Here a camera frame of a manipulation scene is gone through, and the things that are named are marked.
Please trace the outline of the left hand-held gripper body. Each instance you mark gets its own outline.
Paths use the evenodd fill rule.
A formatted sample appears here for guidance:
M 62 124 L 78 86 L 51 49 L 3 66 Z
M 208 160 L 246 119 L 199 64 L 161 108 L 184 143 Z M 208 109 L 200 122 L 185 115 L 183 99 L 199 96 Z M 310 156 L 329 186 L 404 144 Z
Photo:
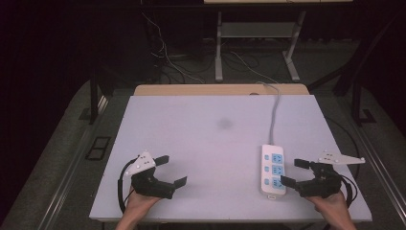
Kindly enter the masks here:
M 160 181 L 154 176 L 157 168 L 154 159 L 144 151 L 128 162 L 124 174 L 131 177 L 131 186 L 137 194 L 172 199 L 174 183 Z

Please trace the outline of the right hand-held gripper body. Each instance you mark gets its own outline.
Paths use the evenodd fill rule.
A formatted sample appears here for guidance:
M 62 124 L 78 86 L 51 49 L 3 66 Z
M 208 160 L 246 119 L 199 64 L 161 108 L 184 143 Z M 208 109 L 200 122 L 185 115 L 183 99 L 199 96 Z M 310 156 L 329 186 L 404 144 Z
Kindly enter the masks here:
M 347 156 L 341 153 L 323 152 L 317 161 L 309 161 L 314 178 L 296 183 L 295 190 L 301 197 L 320 196 L 322 198 L 337 194 L 345 185 L 347 195 L 352 197 L 352 187 L 343 175 L 334 170 L 334 165 L 358 165 L 366 162 L 364 157 Z

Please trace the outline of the white power strip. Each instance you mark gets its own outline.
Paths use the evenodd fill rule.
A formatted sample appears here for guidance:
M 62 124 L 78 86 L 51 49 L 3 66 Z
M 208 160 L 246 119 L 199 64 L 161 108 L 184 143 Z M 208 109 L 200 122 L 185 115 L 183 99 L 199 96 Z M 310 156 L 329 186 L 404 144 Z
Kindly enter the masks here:
M 284 175 L 284 151 L 282 147 L 263 145 L 261 147 L 260 188 L 269 198 L 276 199 L 286 194 L 281 183 Z

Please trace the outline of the person's left hand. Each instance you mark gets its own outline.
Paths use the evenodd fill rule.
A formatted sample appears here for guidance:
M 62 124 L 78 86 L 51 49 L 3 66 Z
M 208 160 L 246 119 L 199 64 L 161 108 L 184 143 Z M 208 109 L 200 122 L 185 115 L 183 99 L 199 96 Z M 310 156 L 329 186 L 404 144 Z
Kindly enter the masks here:
M 160 197 L 139 195 L 132 191 L 128 196 L 124 213 L 132 216 L 144 216 L 160 200 Z

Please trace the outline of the person's right hand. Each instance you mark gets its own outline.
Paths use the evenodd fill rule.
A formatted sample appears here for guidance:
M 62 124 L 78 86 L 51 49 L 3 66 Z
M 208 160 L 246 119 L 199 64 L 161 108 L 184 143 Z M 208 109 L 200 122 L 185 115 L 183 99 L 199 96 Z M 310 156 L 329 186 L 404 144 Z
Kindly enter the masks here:
M 315 210 L 325 219 L 341 219 L 350 215 L 346 200 L 342 192 L 329 197 L 307 196 L 306 200 L 314 204 Z

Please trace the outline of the wooden table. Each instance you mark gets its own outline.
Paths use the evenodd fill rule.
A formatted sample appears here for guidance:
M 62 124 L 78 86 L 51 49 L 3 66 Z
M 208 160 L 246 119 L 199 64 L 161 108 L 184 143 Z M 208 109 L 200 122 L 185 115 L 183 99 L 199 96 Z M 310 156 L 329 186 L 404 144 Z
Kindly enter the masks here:
M 282 83 L 253 84 L 144 84 L 135 88 L 135 96 L 200 96 L 200 95 L 308 95 L 305 85 Z

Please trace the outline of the black metal stand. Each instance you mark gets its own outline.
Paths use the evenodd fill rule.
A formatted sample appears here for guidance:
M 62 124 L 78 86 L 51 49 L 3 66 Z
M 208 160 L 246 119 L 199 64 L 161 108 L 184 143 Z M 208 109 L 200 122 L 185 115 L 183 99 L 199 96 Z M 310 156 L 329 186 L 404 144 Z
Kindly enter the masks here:
M 100 95 L 111 97 L 116 89 L 130 89 L 136 86 L 134 80 L 126 78 L 106 64 L 90 69 L 90 125 L 96 122 L 100 113 Z
M 361 110 L 361 70 L 365 67 L 369 56 L 381 36 L 381 22 L 376 15 L 363 17 L 361 24 L 363 30 L 360 43 L 352 57 L 341 67 L 326 76 L 310 83 L 307 88 L 312 91 L 321 85 L 337 79 L 332 92 L 337 97 L 344 97 L 351 89 L 350 116 L 354 122 L 361 126 L 363 123 L 372 123 L 373 116 L 370 112 L 365 118 L 360 116 Z

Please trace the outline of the grey metal stand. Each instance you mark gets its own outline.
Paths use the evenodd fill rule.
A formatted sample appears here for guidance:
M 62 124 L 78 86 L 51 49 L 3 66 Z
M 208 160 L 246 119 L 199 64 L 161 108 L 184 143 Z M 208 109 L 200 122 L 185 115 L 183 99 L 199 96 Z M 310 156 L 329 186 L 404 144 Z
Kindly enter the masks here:
M 295 22 L 226 22 L 222 12 L 217 13 L 216 44 L 214 56 L 214 80 L 223 82 L 221 40 L 223 38 L 289 38 L 290 46 L 282 52 L 282 56 L 293 81 L 300 77 L 292 56 L 299 40 L 305 20 L 305 11 L 301 11 Z

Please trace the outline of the aluminium floor rail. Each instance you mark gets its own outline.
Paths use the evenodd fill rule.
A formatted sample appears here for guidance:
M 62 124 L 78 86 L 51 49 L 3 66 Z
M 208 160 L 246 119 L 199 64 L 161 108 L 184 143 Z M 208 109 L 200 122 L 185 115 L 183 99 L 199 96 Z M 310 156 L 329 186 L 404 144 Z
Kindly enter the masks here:
M 80 137 L 78 147 L 73 154 L 73 159 L 69 164 L 66 173 L 63 175 L 59 185 L 56 187 L 56 192 L 53 194 L 51 203 L 41 219 L 37 230 L 52 230 L 66 197 L 74 184 L 75 177 L 78 173 L 78 168 L 84 160 L 85 154 L 90 149 L 90 145 L 93 143 L 93 139 L 96 136 L 96 130 L 107 105 L 108 99 L 105 96 L 101 96 L 97 100 L 96 112 L 98 115 L 96 116 L 94 122 L 86 127 L 86 130 Z
M 352 129 L 396 216 L 406 226 L 406 138 L 391 124 Z

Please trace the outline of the black floor frame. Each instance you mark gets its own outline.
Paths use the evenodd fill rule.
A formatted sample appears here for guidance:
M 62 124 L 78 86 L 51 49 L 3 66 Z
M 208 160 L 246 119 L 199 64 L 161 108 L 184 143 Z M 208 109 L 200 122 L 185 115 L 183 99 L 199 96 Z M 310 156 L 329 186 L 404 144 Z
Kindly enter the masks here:
M 90 150 L 86 153 L 85 159 L 90 161 L 101 161 L 104 158 L 110 142 L 109 136 L 98 136 L 95 138 Z

